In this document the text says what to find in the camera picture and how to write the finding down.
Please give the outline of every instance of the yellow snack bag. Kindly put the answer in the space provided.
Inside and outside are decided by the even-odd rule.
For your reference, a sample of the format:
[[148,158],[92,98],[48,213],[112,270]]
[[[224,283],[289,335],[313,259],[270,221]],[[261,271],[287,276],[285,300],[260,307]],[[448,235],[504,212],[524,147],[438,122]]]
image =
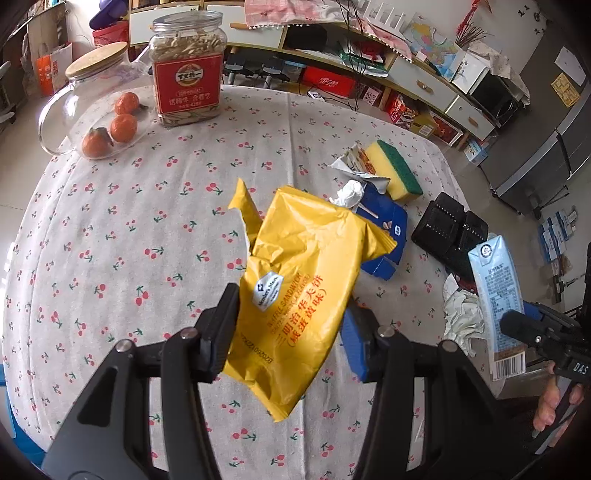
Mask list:
[[326,359],[361,263],[390,253],[396,242],[353,212],[293,187],[277,189],[262,224],[242,180],[228,208],[242,213],[251,256],[224,372],[280,421]]

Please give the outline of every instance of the finger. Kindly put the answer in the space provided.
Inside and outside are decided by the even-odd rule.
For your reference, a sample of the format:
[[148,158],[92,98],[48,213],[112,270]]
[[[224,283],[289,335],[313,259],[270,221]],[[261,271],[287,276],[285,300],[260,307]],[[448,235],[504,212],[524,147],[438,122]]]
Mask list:
[[547,403],[543,402],[538,407],[537,416],[546,425],[552,425],[556,419],[556,412],[554,411],[551,405],[548,405]]
[[583,386],[577,384],[570,392],[569,402],[571,405],[579,405],[583,401]]
[[552,408],[558,406],[560,403],[560,390],[556,386],[556,376],[553,375],[548,379],[548,384],[546,385],[546,389],[540,400],[540,404],[547,403]]
[[546,424],[540,419],[537,412],[535,413],[535,416],[534,416],[534,428],[538,432],[543,432],[544,429],[546,428]]
[[567,421],[564,422],[564,425],[562,425],[557,431],[556,431],[556,435],[554,436],[554,438],[552,439],[552,441],[548,444],[548,446],[550,447],[554,447],[556,446],[556,443],[560,440],[560,438],[562,437],[562,435],[564,434],[564,432],[566,431],[566,429],[569,427],[570,421],[572,420],[572,417],[569,418]]

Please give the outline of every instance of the paper sign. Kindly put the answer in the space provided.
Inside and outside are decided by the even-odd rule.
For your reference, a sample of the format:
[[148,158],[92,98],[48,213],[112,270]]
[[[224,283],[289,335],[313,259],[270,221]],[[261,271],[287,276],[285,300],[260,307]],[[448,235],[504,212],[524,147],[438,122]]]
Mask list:
[[579,86],[583,85],[583,82],[585,81],[585,72],[577,60],[577,57],[575,57],[568,48],[562,47],[554,63],[558,65],[560,70],[565,72],[566,75],[577,82]]
[[572,107],[581,97],[564,73],[558,75],[551,85],[567,108]]

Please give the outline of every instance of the human hand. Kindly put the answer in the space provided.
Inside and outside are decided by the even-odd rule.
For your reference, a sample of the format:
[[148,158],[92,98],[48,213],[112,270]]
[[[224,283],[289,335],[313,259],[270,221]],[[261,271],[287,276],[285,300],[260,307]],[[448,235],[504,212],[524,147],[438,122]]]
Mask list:
[[[535,411],[534,428],[538,430],[538,432],[542,432],[546,428],[546,425],[552,425],[554,423],[554,419],[556,418],[556,408],[558,407],[558,404],[560,402],[560,390],[556,386],[554,366],[554,362],[551,362],[548,365],[548,372],[552,375],[552,377],[550,377],[550,379],[548,380],[546,389],[544,390],[544,393],[541,395],[540,400],[538,402],[538,409]],[[583,398],[583,386],[581,384],[575,385],[570,392],[570,404],[579,405],[583,401]],[[564,431],[569,427],[569,424],[572,419],[573,417],[570,417],[558,429],[556,435],[552,439],[552,442],[549,446],[553,447],[554,445],[556,445],[556,442],[560,440],[560,437],[562,437]]]

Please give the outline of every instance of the red jar label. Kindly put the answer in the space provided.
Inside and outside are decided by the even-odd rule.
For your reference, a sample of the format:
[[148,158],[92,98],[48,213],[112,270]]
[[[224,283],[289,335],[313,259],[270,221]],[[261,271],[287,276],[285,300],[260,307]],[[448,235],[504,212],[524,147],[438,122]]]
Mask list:
[[186,112],[217,105],[223,55],[154,63],[156,100],[160,113]]

